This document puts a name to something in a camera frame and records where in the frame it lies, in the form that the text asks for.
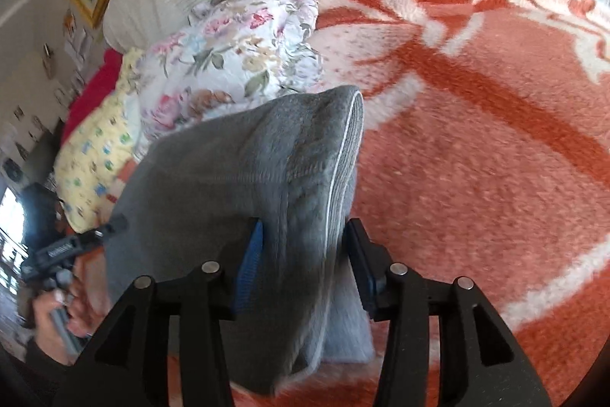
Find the black sleeve left forearm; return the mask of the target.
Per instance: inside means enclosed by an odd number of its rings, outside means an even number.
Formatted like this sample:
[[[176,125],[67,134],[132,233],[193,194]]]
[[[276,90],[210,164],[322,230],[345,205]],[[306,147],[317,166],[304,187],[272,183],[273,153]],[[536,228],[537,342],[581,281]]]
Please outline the black sleeve left forearm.
[[[33,339],[24,360],[1,347],[1,405],[52,406],[69,369],[45,354]]]

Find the person's left hand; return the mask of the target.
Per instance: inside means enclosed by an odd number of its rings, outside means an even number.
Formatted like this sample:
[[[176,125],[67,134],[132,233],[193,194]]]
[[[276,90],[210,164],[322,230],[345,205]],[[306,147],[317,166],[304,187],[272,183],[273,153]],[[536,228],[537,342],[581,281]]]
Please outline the person's left hand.
[[[66,329],[74,336],[86,338],[96,331],[111,309],[106,291],[106,257],[102,249],[77,257],[67,289],[41,293],[33,301],[36,345],[57,363],[71,366],[75,355],[67,351],[52,320],[55,309],[67,311]]]

